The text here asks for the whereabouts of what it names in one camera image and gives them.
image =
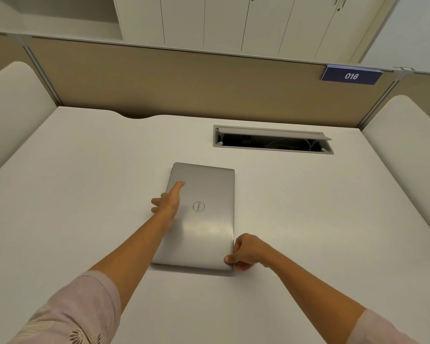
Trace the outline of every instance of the sleeve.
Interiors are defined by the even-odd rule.
[[[358,319],[347,344],[419,344],[371,310]]]
[[[57,291],[9,344],[109,344],[120,324],[115,284],[88,271]]]

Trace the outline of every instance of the desk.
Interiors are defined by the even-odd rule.
[[[322,131],[334,155],[224,149],[213,125]],[[430,228],[358,129],[59,107],[0,169],[0,343],[150,216],[174,162],[236,170],[250,232],[430,343]],[[262,266],[150,267],[114,343],[322,343]]]

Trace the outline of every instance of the hand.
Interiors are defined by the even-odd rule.
[[[154,214],[161,212],[167,214],[170,219],[173,219],[180,206],[180,190],[184,185],[183,181],[178,181],[169,193],[162,193],[160,198],[151,199],[151,204],[156,205],[151,208],[151,212]]]
[[[234,243],[234,253],[226,256],[224,261],[235,264],[237,271],[244,272],[258,262],[263,264],[264,255],[270,250],[271,246],[256,235],[242,234]]]

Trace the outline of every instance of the desk number sign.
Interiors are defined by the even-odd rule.
[[[378,69],[367,69],[357,66],[327,65],[323,73],[322,81],[356,83],[356,84],[376,84],[382,71]]]

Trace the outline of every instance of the open shelf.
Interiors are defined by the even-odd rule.
[[[0,0],[0,31],[122,40],[113,0]]]

